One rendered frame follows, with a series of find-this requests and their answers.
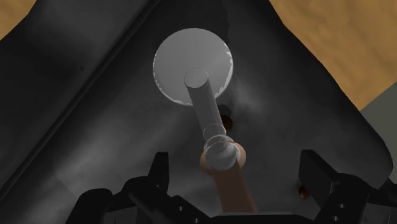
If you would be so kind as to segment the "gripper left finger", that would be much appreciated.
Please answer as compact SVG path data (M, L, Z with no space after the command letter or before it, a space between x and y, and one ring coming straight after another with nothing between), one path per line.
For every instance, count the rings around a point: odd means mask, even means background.
M146 176L127 180L116 194L106 188L82 193L65 224L105 224L106 214L125 209L136 212L131 219L121 215L110 224L212 224L211 218L184 198L167 194L169 154L156 153Z

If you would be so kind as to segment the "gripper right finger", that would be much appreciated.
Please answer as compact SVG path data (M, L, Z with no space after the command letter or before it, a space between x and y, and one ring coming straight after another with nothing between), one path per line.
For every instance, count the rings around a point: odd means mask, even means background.
M301 151L298 178L320 207L314 224L397 224L391 192L337 172L313 150Z

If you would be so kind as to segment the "black sofa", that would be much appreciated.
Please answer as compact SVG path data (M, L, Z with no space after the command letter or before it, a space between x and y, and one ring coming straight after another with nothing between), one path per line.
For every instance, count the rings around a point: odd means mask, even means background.
M169 154L171 195L221 213L193 108L153 79L157 48L185 28L231 51L219 102L260 211L316 215L298 195L305 149L374 188L386 182L384 141L269 0L37 0L0 40L0 224L66 224L82 193L119 192L158 151Z

